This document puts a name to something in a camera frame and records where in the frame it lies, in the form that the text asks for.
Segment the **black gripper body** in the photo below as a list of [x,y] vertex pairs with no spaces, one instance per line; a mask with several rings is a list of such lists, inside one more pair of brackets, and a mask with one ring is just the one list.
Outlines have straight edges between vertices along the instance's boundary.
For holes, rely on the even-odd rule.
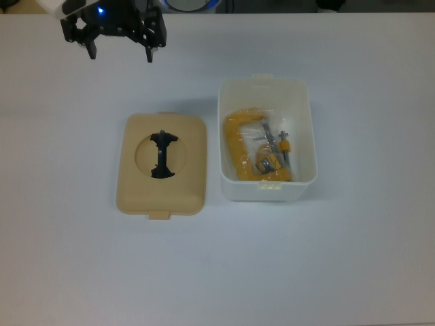
[[122,12],[121,10],[80,10],[77,16],[88,24],[100,28],[100,35],[128,37],[137,43],[134,32],[139,26],[138,10]]

